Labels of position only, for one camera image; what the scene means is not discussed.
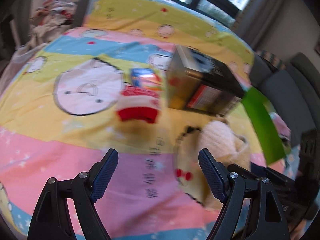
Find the blue package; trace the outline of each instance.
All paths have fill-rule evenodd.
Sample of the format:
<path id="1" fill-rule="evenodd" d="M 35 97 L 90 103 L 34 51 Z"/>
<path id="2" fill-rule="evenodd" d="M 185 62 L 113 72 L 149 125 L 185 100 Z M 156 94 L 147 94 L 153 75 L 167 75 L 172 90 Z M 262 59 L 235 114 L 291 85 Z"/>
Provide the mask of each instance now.
<path id="1" fill-rule="evenodd" d="M 131 83 L 134 87 L 161 91 L 161 78 L 150 68 L 132 68 Z"/>

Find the red dot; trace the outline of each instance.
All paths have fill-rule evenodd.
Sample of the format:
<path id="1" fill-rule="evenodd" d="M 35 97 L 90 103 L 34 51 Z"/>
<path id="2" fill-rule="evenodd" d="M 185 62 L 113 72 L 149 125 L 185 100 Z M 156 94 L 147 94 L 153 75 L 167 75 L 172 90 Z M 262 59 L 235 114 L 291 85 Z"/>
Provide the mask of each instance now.
<path id="1" fill-rule="evenodd" d="M 192 180 L 192 173 L 191 172 L 187 172 L 185 175 L 185 179 L 186 181 Z"/>
<path id="2" fill-rule="evenodd" d="M 182 170 L 176 169 L 176 176 L 179 178 L 182 176 Z"/>

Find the cardboard box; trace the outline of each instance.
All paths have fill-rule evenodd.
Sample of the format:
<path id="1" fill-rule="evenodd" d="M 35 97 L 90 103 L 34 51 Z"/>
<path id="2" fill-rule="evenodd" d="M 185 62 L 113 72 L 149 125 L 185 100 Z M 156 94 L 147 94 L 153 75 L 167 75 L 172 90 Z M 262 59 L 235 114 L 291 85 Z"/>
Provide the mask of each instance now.
<path id="1" fill-rule="evenodd" d="M 244 96 L 226 64 L 176 45 L 167 71 L 168 106 L 224 116 Z"/>

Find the bed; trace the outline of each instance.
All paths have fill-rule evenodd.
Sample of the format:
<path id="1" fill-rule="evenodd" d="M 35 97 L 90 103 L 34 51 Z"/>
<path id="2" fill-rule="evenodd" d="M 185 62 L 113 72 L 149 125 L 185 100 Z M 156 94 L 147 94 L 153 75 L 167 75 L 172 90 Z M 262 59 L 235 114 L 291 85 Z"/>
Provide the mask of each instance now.
<path id="1" fill-rule="evenodd" d="M 203 127 L 214 117 L 166 107 L 163 68 L 176 43 L 224 62 L 245 90 L 251 87 L 250 47 L 220 23 L 169 0 L 90 0 L 84 26 L 44 47 L 11 81 L 0 100 L 0 211 L 20 238 L 28 233 L 47 179 L 74 178 L 109 148 L 119 152 L 119 164 L 95 207 L 112 239 L 207 237 L 219 210 L 208 211 L 184 193 L 174 146 L 185 127 Z M 151 68 L 162 80 L 155 124 L 121 122 L 115 112 L 132 68 Z M 227 119 L 263 163 L 243 106 Z M 68 206 L 82 240 L 73 202 Z M 243 210 L 238 229 L 245 222 Z"/>

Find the green folder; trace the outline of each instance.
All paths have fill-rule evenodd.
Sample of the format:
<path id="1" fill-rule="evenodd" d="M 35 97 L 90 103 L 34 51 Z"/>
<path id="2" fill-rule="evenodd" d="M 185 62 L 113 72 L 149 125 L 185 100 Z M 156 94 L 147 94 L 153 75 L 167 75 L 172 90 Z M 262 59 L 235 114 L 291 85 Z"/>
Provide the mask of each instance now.
<path id="1" fill-rule="evenodd" d="M 271 102 L 252 87 L 244 95 L 241 103 L 251 119 L 267 165 L 284 158 L 284 146 L 269 115 L 269 113 L 275 112 Z"/>

